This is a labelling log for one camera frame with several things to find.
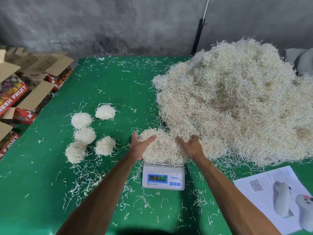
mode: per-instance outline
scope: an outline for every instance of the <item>green table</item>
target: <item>green table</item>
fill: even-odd
[[[186,59],[81,59],[68,82],[0,162],[0,234],[54,234],[76,208],[77,195],[70,201],[68,192],[75,186],[77,174],[81,173],[75,169],[75,174],[64,156],[67,145],[73,141],[71,114],[82,111],[94,115],[99,103],[112,103],[118,110],[114,120],[96,119],[91,125],[97,132],[97,140],[104,135],[117,139],[118,154],[103,157],[103,162],[97,165],[97,161],[92,161],[96,157],[89,148],[88,161],[80,164],[90,166],[84,172],[97,169],[101,174],[106,173],[125,155],[125,146],[135,130],[141,132],[159,125],[152,78]],[[233,169],[225,167],[221,161],[215,163],[232,180],[249,175],[247,166]],[[292,164],[292,168],[312,192],[309,175],[313,165]],[[143,191],[141,174],[137,171],[134,168],[130,175],[139,177],[127,183],[128,189],[122,194],[108,234],[146,229],[176,234],[197,234],[196,229],[200,234],[231,234],[208,186],[192,163],[186,169],[186,188],[182,192]]]

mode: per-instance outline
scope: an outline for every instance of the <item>white paper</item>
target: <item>white paper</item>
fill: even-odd
[[[283,218],[275,213],[273,206],[273,185],[276,181],[281,183],[285,182],[291,188],[293,202],[290,210],[293,213],[293,216]],[[299,224],[300,209],[296,204],[295,199],[298,195],[311,196],[311,194],[301,184],[290,166],[245,177],[233,182],[241,193],[243,193],[259,210],[262,211],[262,213],[265,214],[266,217],[268,217],[282,235],[294,233],[302,229]]]

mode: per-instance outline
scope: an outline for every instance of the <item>open cardboard box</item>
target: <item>open cardboard box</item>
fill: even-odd
[[[6,50],[0,50],[0,117],[29,89],[14,74],[20,67],[4,61],[5,53]]]
[[[50,91],[53,89],[54,84],[42,80],[33,80],[31,84],[29,95],[14,107],[10,107],[2,119],[14,119],[21,124],[32,124],[38,117],[41,109],[52,98]]]
[[[12,144],[20,137],[17,133],[11,131],[11,125],[0,122],[0,160]]]
[[[73,59],[65,55],[52,54],[39,59],[28,67],[24,71],[23,76],[34,77],[45,73],[45,80],[53,83],[55,85],[53,90],[58,91],[72,73],[72,69],[69,66],[72,62]]]

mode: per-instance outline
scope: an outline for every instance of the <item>scale weighing platform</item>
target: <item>scale weighing platform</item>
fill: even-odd
[[[185,189],[185,167],[183,164],[146,164],[142,170],[142,187],[151,189]]]

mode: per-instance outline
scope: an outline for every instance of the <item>gray concrete wall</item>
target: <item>gray concrete wall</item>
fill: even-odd
[[[72,56],[190,54],[207,0],[0,0],[0,39]],[[313,47],[313,0],[210,0],[198,50],[255,37]]]

